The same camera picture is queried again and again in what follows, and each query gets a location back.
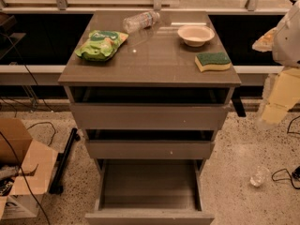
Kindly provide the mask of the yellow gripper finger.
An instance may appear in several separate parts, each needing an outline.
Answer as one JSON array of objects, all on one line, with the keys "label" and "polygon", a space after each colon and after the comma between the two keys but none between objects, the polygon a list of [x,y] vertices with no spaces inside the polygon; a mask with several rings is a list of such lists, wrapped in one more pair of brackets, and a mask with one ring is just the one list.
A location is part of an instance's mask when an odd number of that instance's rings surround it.
[{"label": "yellow gripper finger", "polygon": [[262,90],[262,102],[258,110],[258,126],[272,128],[278,125],[299,101],[299,68],[285,67],[279,74],[269,74]]}]

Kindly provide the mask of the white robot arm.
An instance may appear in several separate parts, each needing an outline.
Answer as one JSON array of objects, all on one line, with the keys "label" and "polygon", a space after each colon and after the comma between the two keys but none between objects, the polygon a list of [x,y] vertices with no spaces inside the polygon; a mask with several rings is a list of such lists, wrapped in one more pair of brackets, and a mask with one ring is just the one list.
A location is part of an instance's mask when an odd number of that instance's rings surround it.
[{"label": "white robot arm", "polygon": [[283,66],[263,98],[262,127],[278,125],[300,100],[300,1],[279,21],[273,36],[273,60]]}]

